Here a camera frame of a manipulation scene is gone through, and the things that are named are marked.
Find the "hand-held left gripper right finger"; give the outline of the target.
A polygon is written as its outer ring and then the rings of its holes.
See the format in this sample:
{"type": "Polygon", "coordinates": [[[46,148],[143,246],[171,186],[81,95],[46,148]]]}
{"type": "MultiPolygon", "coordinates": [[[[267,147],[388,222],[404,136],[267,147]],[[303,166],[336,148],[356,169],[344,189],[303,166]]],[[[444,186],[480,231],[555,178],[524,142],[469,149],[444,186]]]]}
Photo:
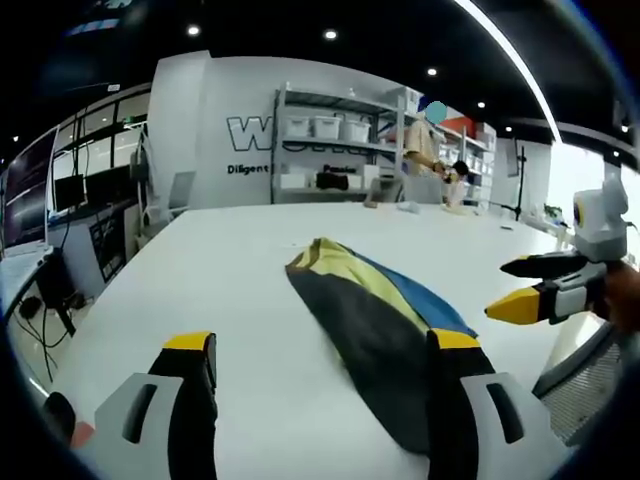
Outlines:
{"type": "Polygon", "coordinates": [[[426,336],[430,479],[548,479],[551,418],[508,373],[497,373],[475,338],[426,336]]]}

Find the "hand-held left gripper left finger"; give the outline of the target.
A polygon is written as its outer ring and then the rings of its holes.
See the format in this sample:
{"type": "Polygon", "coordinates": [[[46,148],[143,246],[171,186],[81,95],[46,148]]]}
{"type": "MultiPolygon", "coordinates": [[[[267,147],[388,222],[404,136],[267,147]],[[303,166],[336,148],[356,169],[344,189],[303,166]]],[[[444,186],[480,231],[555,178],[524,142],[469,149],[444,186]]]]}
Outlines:
{"type": "Polygon", "coordinates": [[[171,338],[95,412],[101,479],[215,479],[216,335],[171,338]]]}

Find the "person's right hand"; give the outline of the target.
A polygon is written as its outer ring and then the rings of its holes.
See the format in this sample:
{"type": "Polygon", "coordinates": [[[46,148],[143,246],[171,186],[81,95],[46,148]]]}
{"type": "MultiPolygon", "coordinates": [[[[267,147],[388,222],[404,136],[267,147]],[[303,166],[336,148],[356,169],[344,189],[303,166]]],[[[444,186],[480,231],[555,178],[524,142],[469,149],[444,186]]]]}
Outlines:
{"type": "Polygon", "coordinates": [[[638,333],[639,271],[622,261],[608,263],[603,287],[590,310],[622,332],[638,333]]]}

